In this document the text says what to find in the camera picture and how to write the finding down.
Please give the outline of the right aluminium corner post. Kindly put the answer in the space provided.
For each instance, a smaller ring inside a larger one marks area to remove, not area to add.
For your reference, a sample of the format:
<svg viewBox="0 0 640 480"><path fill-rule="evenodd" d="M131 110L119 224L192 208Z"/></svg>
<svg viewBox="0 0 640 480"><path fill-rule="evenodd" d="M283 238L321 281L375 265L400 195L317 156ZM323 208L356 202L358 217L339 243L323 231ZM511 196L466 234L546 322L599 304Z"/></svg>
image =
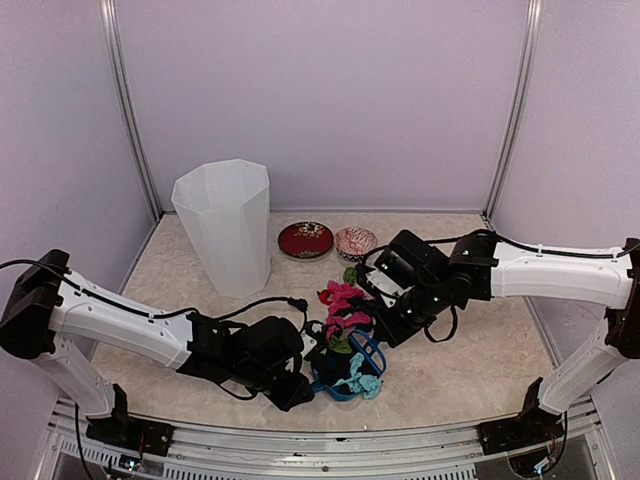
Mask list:
<svg viewBox="0 0 640 480"><path fill-rule="evenodd" d="M506 185L509 167L512 162L513 152L526 107L531 75L535 63L543 4L544 2L542 0L530 0L527 2L524 36L516 72L514 92L499 150L497 166L487 200L482 210L482 217L490 227L493 226L493 220Z"/></svg>

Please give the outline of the blue hand brush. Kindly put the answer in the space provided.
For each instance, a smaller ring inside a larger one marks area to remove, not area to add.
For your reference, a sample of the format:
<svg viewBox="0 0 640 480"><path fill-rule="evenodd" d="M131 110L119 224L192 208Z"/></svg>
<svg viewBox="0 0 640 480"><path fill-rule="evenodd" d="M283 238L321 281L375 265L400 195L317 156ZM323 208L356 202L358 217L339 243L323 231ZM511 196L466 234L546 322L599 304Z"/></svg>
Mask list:
<svg viewBox="0 0 640 480"><path fill-rule="evenodd" d="M387 360L379 347L379 343L368 333L362 330L353 330L349 335L351 347L363 355L364 360L371 366L375 375L380 377L387 370Z"/></svg>

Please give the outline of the green paper scrap right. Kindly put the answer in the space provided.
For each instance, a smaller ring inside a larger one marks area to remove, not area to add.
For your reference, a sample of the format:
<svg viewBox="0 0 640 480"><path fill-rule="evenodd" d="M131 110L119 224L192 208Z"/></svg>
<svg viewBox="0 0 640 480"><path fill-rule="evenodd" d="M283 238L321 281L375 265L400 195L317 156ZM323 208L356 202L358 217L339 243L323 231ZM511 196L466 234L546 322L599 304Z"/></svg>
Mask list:
<svg viewBox="0 0 640 480"><path fill-rule="evenodd" d="M352 347L348 338L333 336L328 341L328 349L338 354L350 355Z"/></svg>

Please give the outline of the red floral plate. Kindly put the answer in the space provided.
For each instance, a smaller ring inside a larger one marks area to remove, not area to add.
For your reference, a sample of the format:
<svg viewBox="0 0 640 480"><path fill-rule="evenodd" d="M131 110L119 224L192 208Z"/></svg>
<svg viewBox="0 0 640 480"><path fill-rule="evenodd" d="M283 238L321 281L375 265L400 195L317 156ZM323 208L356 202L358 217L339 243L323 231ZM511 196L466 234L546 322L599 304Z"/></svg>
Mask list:
<svg viewBox="0 0 640 480"><path fill-rule="evenodd" d="M285 227L278 235L279 250L300 260L311 260L329 253L334 245L333 232L315 221L296 222Z"/></svg>

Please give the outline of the teal paper scrap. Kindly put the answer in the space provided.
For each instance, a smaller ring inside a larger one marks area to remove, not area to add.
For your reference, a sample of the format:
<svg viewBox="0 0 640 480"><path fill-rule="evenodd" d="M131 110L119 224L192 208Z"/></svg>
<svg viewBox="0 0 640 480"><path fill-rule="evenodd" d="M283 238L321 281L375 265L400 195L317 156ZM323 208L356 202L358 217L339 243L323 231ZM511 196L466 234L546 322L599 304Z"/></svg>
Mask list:
<svg viewBox="0 0 640 480"><path fill-rule="evenodd" d="M361 395L365 400L374 399L381 390L382 381L377 375L364 372L364 368L370 365L362 353L355 354L350 359L347 377L337 380L332 388L339 390L345 387L348 394Z"/></svg>

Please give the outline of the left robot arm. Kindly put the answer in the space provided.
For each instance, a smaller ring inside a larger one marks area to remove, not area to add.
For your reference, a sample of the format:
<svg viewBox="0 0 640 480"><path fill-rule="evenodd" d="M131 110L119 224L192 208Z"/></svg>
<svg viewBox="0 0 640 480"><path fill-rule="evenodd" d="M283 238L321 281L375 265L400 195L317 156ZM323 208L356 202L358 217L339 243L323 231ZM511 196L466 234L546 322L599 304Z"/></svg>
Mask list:
<svg viewBox="0 0 640 480"><path fill-rule="evenodd" d="M24 267L1 316L1 347L48 372L92 421L121 445L140 434L121 387L102 378L71 338L79 336L151 359L181 375L218 386L235 382L249 401L264 395L287 412L314 397L301 371L312 341L290 320L267 316L251 325L235 313L209 317L195 307L172 312L126 299L68 266L52 249Z"/></svg>

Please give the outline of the black paper scrap curved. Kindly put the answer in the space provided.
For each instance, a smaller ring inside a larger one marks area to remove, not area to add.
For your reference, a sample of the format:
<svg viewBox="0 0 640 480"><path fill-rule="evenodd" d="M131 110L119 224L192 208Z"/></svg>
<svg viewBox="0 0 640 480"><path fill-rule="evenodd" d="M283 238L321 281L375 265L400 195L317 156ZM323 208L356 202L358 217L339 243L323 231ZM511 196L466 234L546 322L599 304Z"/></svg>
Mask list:
<svg viewBox="0 0 640 480"><path fill-rule="evenodd" d="M316 355L311 361L312 370L322 385L333 387L339 380L351 377L351 359L354 353L327 350Z"/></svg>

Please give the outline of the left aluminium corner post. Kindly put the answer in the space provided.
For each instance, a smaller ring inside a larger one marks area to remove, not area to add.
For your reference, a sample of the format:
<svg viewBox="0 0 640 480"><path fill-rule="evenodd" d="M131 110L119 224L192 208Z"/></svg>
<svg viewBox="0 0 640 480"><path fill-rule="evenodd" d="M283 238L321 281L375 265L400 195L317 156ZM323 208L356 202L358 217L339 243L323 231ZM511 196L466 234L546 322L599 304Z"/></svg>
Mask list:
<svg viewBox="0 0 640 480"><path fill-rule="evenodd" d="M143 197L152 222L157 224L161 220L164 211L151 175L135 114L119 32L116 2L114 0L101 0L99 5L106 46L114 77L116 96L119 102L126 136L132 151L134 168L138 175Z"/></svg>

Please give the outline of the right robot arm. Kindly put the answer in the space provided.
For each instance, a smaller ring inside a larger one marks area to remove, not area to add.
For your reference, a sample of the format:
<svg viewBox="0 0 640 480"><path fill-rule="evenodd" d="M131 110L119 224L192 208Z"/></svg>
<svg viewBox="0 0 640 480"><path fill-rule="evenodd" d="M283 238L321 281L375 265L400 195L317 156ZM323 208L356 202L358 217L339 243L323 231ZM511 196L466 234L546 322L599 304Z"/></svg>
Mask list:
<svg viewBox="0 0 640 480"><path fill-rule="evenodd" d="M471 300L542 297L601 305L596 330L551 374L534 382L511 426L523 444L546 432L551 418L619 365L639 357L639 241L604 249L522 244L489 230L454 238L443 253L436 240L408 230L382 248L373 265L358 269L358 283L378 297L379 341L396 347L427 332L444 311L457 313Z"/></svg>

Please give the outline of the red twisted paper scrap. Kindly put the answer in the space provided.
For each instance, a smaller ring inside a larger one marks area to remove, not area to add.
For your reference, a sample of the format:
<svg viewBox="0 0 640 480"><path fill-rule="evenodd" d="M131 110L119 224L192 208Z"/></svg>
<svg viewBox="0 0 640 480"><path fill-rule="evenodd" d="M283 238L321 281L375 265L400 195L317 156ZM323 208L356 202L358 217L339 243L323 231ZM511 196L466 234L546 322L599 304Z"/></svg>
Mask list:
<svg viewBox="0 0 640 480"><path fill-rule="evenodd" d="M327 306L330 306L333 303L333 292L325 289L321 292L317 293L319 301Z"/></svg>

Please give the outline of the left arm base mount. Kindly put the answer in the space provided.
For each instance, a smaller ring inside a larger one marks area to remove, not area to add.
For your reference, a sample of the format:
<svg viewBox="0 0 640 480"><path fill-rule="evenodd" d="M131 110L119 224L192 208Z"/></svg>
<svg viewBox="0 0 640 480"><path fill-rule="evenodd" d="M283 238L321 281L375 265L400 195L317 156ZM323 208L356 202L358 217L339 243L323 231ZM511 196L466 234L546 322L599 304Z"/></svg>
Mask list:
<svg viewBox="0 0 640 480"><path fill-rule="evenodd" d="M112 385L114 403L105 418L87 416L86 436L107 445L135 450L140 454L168 455L175 428L168 423L131 416L127 395L117 384Z"/></svg>

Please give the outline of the aluminium front rail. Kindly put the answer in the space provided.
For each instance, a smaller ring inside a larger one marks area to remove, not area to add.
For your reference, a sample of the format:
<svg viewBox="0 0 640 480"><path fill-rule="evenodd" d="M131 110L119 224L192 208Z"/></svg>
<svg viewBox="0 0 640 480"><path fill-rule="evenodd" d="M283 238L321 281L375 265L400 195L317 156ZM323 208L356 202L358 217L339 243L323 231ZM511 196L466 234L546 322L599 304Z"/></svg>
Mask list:
<svg viewBox="0 0 640 480"><path fill-rule="evenodd" d="M78 456L73 407L60 400L44 430L28 478L53 479L62 454ZM473 479L484 461L504 460L538 445L485 455L476 422L360 432L277 432L173 422L166 457L144 455L132 479ZM570 409L567 447L544 479L620 479L595 406Z"/></svg>

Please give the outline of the white plastic trash bin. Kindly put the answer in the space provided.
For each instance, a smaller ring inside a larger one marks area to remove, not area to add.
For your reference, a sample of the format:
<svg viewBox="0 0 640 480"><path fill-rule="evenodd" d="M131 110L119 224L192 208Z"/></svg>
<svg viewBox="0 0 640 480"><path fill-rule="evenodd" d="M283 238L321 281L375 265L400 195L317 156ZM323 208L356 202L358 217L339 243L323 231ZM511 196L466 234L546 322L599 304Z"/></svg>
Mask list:
<svg viewBox="0 0 640 480"><path fill-rule="evenodd" d="M172 204L216 292L246 298L270 275L270 181L242 159L203 164L175 181Z"/></svg>

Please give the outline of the blue dustpan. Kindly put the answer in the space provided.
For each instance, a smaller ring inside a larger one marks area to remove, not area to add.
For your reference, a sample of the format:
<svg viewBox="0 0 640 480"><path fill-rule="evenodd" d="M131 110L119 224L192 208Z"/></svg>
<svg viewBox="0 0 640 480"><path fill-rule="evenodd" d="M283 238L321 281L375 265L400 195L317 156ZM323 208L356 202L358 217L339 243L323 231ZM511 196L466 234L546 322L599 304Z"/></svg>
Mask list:
<svg viewBox="0 0 640 480"><path fill-rule="evenodd" d="M311 369L311 372L312 372L312 376L313 376L312 388L313 388L313 391L315 393L317 393L317 392L327 393L333 400L338 401L338 402L346 402L346 401L353 400L353 399L355 399L357 397L362 397L361 395L348 394L347 389L345 387L341 387L339 390L334 390L332 387L329 387L329 386L326 386L326 385L322 385L318 381L318 379L316 377L316 374L312 369ZM365 367L364 368L364 372L365 373L370 373L370 374L375 374L375 372L371 369L371 366Z"/></svg>

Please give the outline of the aluminium corner post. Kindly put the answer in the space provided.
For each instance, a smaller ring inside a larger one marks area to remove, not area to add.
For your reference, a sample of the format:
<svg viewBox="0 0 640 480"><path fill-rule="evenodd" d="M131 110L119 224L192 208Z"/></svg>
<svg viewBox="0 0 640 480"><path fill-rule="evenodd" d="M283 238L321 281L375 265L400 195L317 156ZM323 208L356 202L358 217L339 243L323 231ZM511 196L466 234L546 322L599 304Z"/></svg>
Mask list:
<svg viewBox="0 0 640 480"><path fill-rule="evenodd" d="M497 166L487 200L482 210L482 217L490 227L493 226L493 220L506 185L509 167L512 162L513 152L526 107L531 75L535 63L543 4L544 2L542 0L530 0L527 2L524 36L516 72L514 92L499 150Z"/></svg>
<svg viewBox="0 0 640 480"><path fill-rule="evenodd" d="M119 102L126 136L132 151L134 168L138 175L143 197L152 222L157 224L161 220L164 211L151 175L135 114L119 32L116 2L114 0L101 0L99 5L106 46L114 77L116 96Z"/></svg>

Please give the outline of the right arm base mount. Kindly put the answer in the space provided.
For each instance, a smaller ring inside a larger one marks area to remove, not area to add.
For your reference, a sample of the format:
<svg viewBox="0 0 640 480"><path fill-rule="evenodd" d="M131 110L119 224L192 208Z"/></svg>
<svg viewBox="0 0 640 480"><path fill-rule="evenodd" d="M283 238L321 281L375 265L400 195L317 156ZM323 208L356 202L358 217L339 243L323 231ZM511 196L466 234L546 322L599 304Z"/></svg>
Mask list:
<svg viewBox="0 0 640 480"><path fill-rule="evenodd" d="M538 394L543 378L527 389L521 411L512 417L487 421L477 426L484 455L508 452L550 441L566 433L563 416L540 408Z"/></svg>

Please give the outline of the pink patterned bowl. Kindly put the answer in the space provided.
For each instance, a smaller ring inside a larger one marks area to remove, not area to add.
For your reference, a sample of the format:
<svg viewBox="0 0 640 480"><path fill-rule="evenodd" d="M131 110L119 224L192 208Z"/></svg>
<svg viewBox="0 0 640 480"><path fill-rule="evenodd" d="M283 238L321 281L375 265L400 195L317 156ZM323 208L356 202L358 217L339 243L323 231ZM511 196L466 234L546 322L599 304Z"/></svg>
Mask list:
<svg viewBox="0 0 640 480"><path fill-rule="evenodd" d="M334 244L339 257L350 262L359 262L371 250L378 247L376 235L363 227L346 227L334 235Z"/></svg>

